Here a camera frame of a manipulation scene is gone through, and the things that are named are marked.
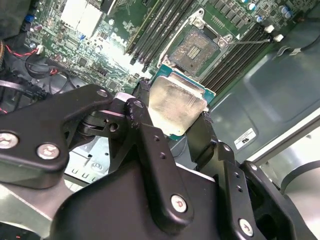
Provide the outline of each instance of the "white label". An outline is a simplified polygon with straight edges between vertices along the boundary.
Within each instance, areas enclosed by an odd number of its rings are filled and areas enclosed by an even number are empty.
[[[244,134],[242,134],[237,140],[234,141],[236,149],[242,148],[244,145],[249,143],[252,139],[256,137],[255,131],[250,128],[248,131],[246,131]]]

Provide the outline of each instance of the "sticker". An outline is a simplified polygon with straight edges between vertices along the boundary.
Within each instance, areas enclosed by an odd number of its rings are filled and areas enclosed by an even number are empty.
[[[242,148],[244,145],[249,143],[252,139],[256,137],[255,131],[250,128],[248,131],[246,131],[244,134],[242,134],[237,140],[234,141],[236,149]]]

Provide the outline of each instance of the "metal plate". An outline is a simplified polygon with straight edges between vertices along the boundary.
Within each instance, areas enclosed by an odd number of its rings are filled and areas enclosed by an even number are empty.
[[[149,114],[167,136],[182,136],[206,108],[204,89],[171,73],[158,76],[150,89]]]

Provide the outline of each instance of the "motherboard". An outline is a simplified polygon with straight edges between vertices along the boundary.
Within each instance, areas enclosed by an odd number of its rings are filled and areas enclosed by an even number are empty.
[[[26,45],[114,93],[131,93],[162,65],[220,93],[318,2],[41,0]]]

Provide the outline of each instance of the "green pcb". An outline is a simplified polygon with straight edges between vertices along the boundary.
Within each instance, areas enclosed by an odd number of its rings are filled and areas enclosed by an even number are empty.
[[[298,11],[307,12],[313,8],[317,0],[259,0],[241,3],[239,0],[194,0],[191,7],[183,13],[179,25],[172,34],[163,39],[163,47],[152,59],[146,73],[141,72],[142,65],[130,64],[131,47],[143,36],[149,23],[154,18],[163,0],[119,0],[113,15],[107,15],[99,10],[101,1],[87,0],[87,5],[96,7],[101,14],[98,22],[93,22],[94,32],[84,35],[78,29],[70,27],[62,20],[69,1],[74,1],[74,12],[64,18],[76,18],[79,14],[77,4],[85,0],[41,0],[32,28],[41,25],[41,30],[30,31],[26,40],[27,46],[44,45],[45,55],[69,68],[76,68],[91,75],[96,82],[111,92],[130,92],[139,77],[151,78],[158,70],[159,56],[168,43],[174,38],[167,55],[172,54],[181,45],[185,36],[194,27],[188,23],[180,32],[179,29],[188,21],[189,16],[199,9],[204,10],[203,21],[221,36],[230,35],[232,41],[241,41],[242,37],[256,23],[257,16],[273,24],[279,33],[285,35],[293,26],[292,17]],[[287,6],[291,16],[281,12],[281,7]],[[192,78],[201,81],[203,77],[223,59],[232,47],[217,49],[213,55],[202,64]],[[80,75],[88,83],[90,80]]]

